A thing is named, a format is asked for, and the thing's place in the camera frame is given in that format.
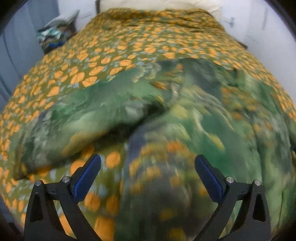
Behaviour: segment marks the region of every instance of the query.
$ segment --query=blue gripper pad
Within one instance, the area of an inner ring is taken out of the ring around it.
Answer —
[[[194,166],[211,200],[220,203],[226,190],[222,173],[217,168],[212,167],[203,155],[198,155],[195,158]]]
[[[73,187],[73,199],[76,203],[82,202],[91,188],[92,183],[101,169],[101,157],[97,154],[92,155],[84,164],[84,166],[80,168],[80,170],[76,170],[76,172],[78,171],[79,179],[76,181]]]

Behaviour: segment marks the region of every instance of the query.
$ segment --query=pillow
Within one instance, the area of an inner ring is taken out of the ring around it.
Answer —
[[[63,25],[69,25],[73,20],[76,19],[78,13],[80,10],[74,10],[71,13],[65,13],[60,16],[57,16],[56,18],[50,20],[44,27],[53,27],[59,24]]]
[[[138,10],[165,10],[165,9],[194,9],[201,8],[213,15],[217,21],[222,19],[221,0],[101,0],[100,10],[126,7]]]

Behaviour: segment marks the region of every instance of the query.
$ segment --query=green blanket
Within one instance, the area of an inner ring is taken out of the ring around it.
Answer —
[[[131,136],[115,240],[180,241],[201,230],[216,206],[195,172],[197,154],[238,182],[262,181],[274,223],[279,207],[281,218],[293,208],[296,186],[289,140],[295,125],[272,93],[243,71],[207,60],[133,68],[68,95],[29,122],[11,146],[14,175],[54,167],[95,140],[104,146]],[[117,163],[105,162],[100,175],[110,165]]]

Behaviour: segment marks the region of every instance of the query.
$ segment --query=metal screw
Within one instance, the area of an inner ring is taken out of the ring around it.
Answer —
[[[70,177],[63,177],[62,182],[67,183],[70,181]]]
[[[233,183],[234,179],[232,177],[226,177],[226,181],[229,183]]]
[[[42,181],[41,181],[41,180],[37,180],[37,181],[35,182],[35,185],[36,185],[36,186],[40,186],[40,185],[41,185],[41,183],[42,183]]]
[[[261,185],[261,182],[259,180],[255,180],[254,183],[255,183],[256,186],[260,186]]]

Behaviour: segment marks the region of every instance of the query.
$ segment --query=gray curtain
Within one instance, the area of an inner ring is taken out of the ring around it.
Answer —
[[[57,0],[28,0],[0,35],[0,111],[23,76],[44,56],[37,30],[58,15]]]

